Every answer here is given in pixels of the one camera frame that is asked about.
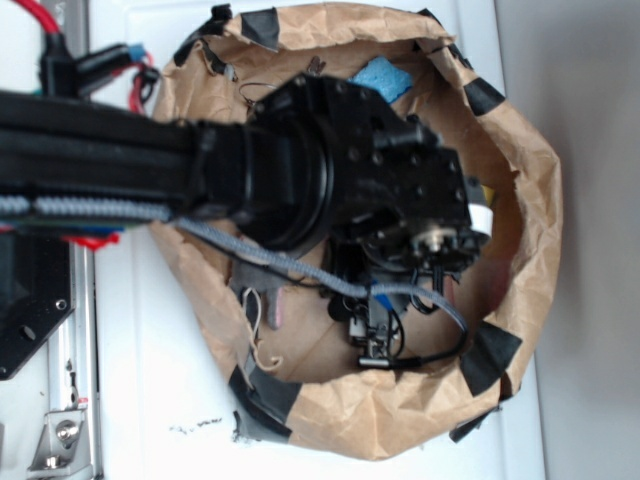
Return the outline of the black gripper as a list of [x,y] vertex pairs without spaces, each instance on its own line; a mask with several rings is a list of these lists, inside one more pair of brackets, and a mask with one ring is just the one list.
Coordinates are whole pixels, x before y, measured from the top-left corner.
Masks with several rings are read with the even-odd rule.
[[255,149],[267,204],[250,235],[493,232],[493,211],[469,204],[457,153],[375,90],[301,74],[265,96],[250,124],[267,135]]

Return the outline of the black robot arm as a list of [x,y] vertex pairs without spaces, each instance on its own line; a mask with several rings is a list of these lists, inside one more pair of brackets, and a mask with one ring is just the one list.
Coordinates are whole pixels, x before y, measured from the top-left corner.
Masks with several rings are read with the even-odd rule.
[[458,155],[371,89],[298,75],[245,123],[161,123],[83,101],[1,96],[1,219],[103,235],[227,219],[267,249],[326,237],[430,251],[486,242],[493,215]]

